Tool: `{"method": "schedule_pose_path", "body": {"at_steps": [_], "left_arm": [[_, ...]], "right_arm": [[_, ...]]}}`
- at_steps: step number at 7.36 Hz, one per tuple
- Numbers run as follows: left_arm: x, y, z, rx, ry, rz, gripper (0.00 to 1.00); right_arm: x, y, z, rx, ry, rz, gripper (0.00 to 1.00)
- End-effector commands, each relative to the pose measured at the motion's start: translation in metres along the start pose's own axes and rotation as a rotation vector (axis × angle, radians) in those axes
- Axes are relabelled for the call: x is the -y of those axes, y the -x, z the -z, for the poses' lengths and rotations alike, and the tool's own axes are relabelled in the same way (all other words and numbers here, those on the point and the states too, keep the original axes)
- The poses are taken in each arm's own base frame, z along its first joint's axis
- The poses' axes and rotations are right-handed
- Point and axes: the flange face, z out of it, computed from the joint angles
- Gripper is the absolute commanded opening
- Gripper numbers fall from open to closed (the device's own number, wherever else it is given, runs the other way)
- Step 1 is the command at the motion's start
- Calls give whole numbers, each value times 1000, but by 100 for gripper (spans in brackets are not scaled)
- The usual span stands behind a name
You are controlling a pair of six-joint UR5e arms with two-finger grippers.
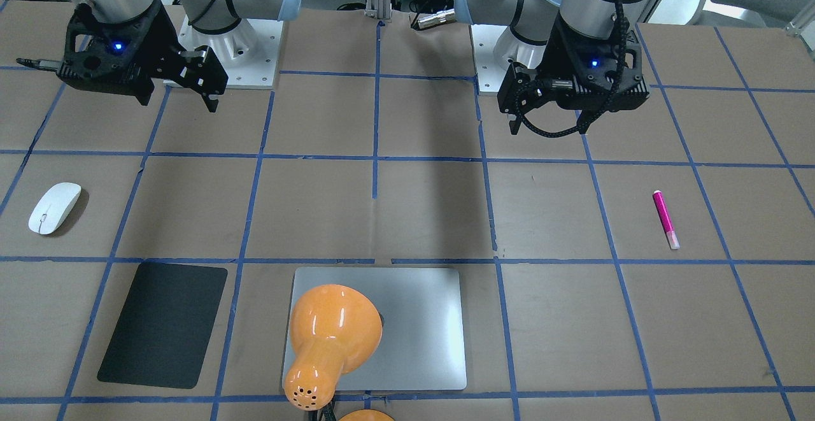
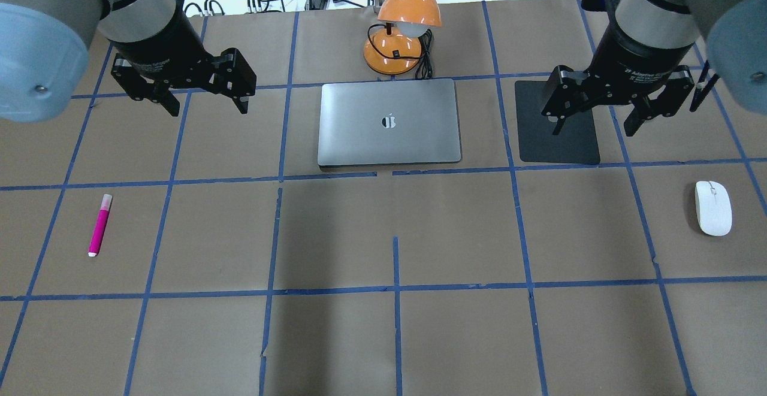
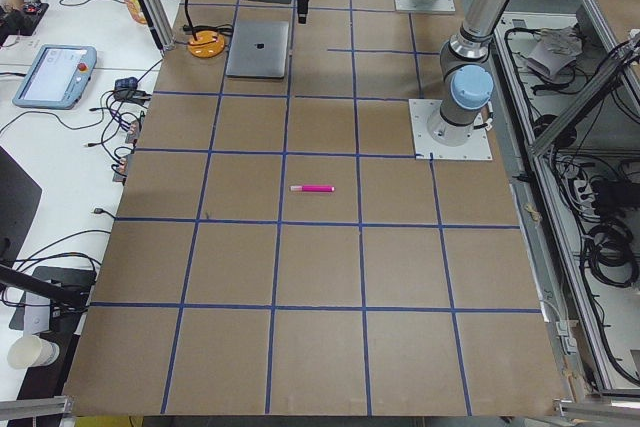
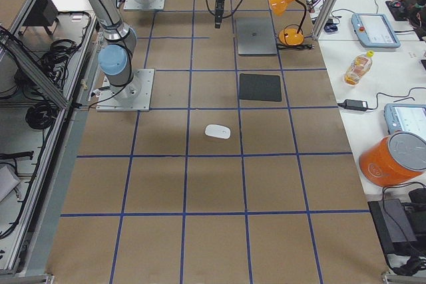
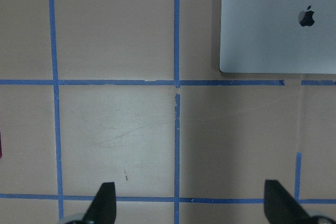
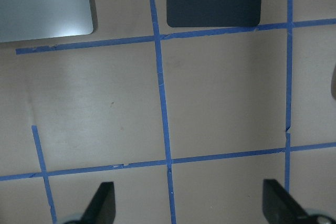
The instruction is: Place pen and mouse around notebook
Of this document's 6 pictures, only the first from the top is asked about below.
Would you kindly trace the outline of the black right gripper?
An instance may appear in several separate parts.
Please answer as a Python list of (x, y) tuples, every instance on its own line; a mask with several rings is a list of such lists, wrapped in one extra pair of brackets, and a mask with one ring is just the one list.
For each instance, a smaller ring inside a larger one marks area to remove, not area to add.
[(171, 80), (198, 93), (210, 113), (216, 113), (228, 82), (211, 47), (186, 50), (180, 45), (161, 0), (116, 24), (102, 23), (89, 1), (82, 1), (67, 25), (60, 61), (19, 57), (17, 63), (53, 72), (78, 90), (134, 96), (143, 106), (150, 102), (153, 79)]

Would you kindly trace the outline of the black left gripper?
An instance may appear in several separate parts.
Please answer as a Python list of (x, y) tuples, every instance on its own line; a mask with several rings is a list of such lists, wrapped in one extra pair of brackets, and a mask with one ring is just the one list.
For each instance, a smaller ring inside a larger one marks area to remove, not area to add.
[(578, 111), (573, 129), (588, 130), (603, 113), (636, 110), (649, 96), (641, 44), (626, 18), (613, 23), (611, 37), (597, 39), (557, 17), (542, 62), (535, 69), (512, 62), (497, 102), (499, 110), (512, 117), (507, 124), (517, 136), (522, 125), (537, 129), (528, 113), (549, 102)]

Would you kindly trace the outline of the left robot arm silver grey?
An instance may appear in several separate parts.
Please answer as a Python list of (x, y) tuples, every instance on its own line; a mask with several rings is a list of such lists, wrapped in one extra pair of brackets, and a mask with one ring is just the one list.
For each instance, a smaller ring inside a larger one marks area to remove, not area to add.
[(454, 0), (465, 24), (506, 27), (497, 91), (512, 134), (585, 134), (649, 98), (634, 20), (648, 0)]

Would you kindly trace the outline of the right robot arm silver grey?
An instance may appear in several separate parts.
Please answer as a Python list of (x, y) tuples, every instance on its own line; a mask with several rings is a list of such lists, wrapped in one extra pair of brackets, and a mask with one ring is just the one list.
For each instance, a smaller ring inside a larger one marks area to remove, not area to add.
[(195, 91), (208, 111), (228, 89), (273, 88), (283, 24), (302, 7), (302, 0), (70, 1), (61, 58), (18, 64), (142, 105), (160, 79)]

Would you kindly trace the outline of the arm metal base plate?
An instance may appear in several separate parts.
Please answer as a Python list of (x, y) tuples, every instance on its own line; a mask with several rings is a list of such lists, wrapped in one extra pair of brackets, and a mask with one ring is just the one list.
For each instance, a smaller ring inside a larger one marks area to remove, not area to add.
[(478, 92), (486, 96), (498, 94), (512, 62), (535, 69), (542, 62), (547, 49), (546, 45), (524, 43), (507, 25), (473, 24), (471, 39)]
[(187, 50), (210, 46), (227, 72), (227, 89), (271, 90), (286, 25), (277, 20), (244, 18), (235, 29), (211, 35), (184, 23), (178, 40)]

